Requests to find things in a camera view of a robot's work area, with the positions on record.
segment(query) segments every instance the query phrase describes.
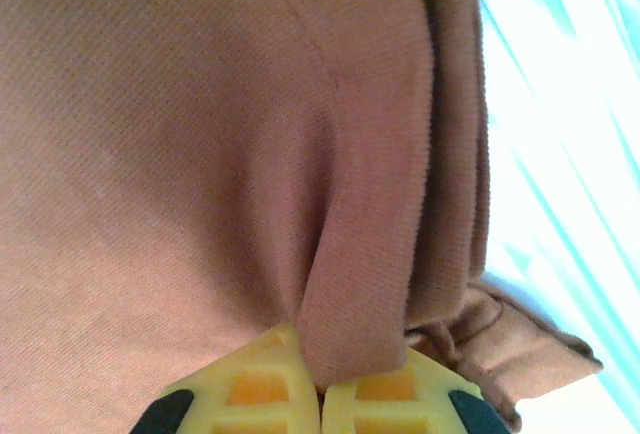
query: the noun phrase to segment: wrinkled cloth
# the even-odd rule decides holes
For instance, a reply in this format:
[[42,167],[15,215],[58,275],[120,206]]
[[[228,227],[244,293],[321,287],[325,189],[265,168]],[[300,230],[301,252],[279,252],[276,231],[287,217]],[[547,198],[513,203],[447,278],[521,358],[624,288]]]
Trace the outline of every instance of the wrinkled cloth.
[[323,389],[459,316],[489,212],[477,4],[0,0],[9,432],[124,432],[284,320]]
[[540,397],[603,367],[583,340],[481,281],[469,283],[455,318],[415,329],[408,339],[414,349],[477,384],[513,432],[522,429],[519,400]]

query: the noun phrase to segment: brown fabric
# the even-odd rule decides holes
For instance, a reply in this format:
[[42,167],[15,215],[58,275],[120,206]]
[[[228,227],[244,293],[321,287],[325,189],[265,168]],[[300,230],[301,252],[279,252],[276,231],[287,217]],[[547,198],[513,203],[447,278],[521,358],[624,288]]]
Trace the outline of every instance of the brown fabric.
[[480,386],[518,432],[516,403],[547,394],[602,369],[581,339],[559,331],[509,295],[471,282],[454,319],[416,331],[413,346]]
[[125,432],[290,319],[320,386],[482,271],[476,0],[0,0],[9,432]]

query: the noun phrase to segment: curtain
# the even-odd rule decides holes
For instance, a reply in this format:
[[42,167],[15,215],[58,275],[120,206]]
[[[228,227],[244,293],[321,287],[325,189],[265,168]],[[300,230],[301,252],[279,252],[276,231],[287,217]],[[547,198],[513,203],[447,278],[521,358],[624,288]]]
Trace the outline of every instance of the curtain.
[[640,432],[640,4],[481,0],[486,278],[604,362]]

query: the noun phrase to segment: pinkish-brown cloth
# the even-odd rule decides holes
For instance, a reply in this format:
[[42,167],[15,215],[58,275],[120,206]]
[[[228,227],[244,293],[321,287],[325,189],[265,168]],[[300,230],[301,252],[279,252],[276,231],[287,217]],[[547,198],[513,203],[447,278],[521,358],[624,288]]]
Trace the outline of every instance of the pinkish-brown cloth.
[[320,388],[400,366],[484,265],[480,45],[477,0],[0,0],[8,432],[283,320]]
[[418,351],[480,386],[514,432],[532,399],[602,369],[583,340],[566,334],[485,282],[471,281],[460,313],[411,332]]

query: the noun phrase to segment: fabric fold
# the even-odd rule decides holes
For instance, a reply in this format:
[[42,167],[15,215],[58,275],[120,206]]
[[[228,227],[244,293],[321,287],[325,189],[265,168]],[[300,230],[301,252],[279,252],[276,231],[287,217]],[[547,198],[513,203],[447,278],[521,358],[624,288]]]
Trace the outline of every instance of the fabric fold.
[[425,325],[509,400],[536,358],[584,358],[496,297],[549,341],[495,371],[502,324],[469,304],[480,46],[478,0],[1,0],[9,430],[124,432],[289,320],[321,389],[400,367]]
[[414,333],[419,351],[478,384],[515,432],[522,427],[519,400],[540,397],[602,370],[583,340],[481,281],[470,283],[458,316]]

